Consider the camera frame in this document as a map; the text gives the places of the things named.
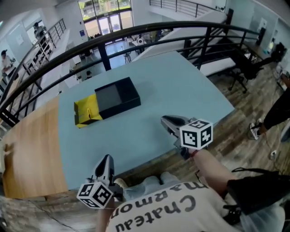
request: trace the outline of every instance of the black box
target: black box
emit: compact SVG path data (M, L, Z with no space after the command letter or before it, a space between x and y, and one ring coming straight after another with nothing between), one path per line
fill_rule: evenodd
M140 96L130 77L95 89L102 119L141 105Z

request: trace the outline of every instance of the light blue tabletop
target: light blue tabletop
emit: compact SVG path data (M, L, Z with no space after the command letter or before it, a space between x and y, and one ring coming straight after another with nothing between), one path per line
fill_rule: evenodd
M141 106L78 129L73 103L126 77L134 83ZM120 174L171 150L175 139L161 125L163 115L217 123L233 110L223 94L177 52L141 59L86 80L59 98L58 136L68 188L79 188L106 154L114 158L115 174Z

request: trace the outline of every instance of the white cube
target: white cube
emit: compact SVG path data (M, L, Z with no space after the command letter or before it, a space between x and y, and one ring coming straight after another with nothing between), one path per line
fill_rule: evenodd
M90 208L105 208L113 193L102 183L82 184L77 199Z
M200 150L213 141L213 124L204 119L198 119L181 126L181 146Z

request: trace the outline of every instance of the wooden floor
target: wooden floor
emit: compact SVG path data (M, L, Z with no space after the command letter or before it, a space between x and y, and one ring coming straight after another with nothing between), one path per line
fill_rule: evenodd
M262 70L257 79L249 81L246 85L249 91L246 94L242 93L242 88L238 83L229 92L227 87L232 81L229 77L214 76L210 80L233 104L235 111L215 126L214 142L210 145L209 151L229 169L255 167L274 170L273 161L270 161L268 156L272 150L278 149L276 166L283 173L290 174L290 156L288 156L290 143L279 143L284 124L272 128L267 133L267 137L264 136L258 141L248 139L249 124L259 117L264 118L281 94L270 67ZM159 175L166 170L181 180L196 179L194 162L182 160L174 151L125 173L122 177L129 185L134 185L140 183L144 177ZM240 177L247 174L249 173L239 173ZM46 202L11 200L1 197L1 208L8 224L7 231L95 231L97 211L77 201L75 195L76 191L69 191L49 196ZM51 217L72 229L60 225Z

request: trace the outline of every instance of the black office chair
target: black office chair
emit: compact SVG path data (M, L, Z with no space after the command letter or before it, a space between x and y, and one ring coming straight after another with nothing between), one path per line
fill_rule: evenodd
M239 69L238 72L234 72L233 69L227 74L233 77L233 82L231 86L228 88L229 91L232 90L236 81L240 83L240 85L245 89L243 93L247 92L247 88L243 83L243 80L253 80L257 77L258 73L263 69L262 66L271 63L273 61L272 58L267 58L262 60L261 62L257 62L252 64L247 57L241 52L239 49L235 49L234 51L229 52L229 57L235 62L236 66L233 69Z

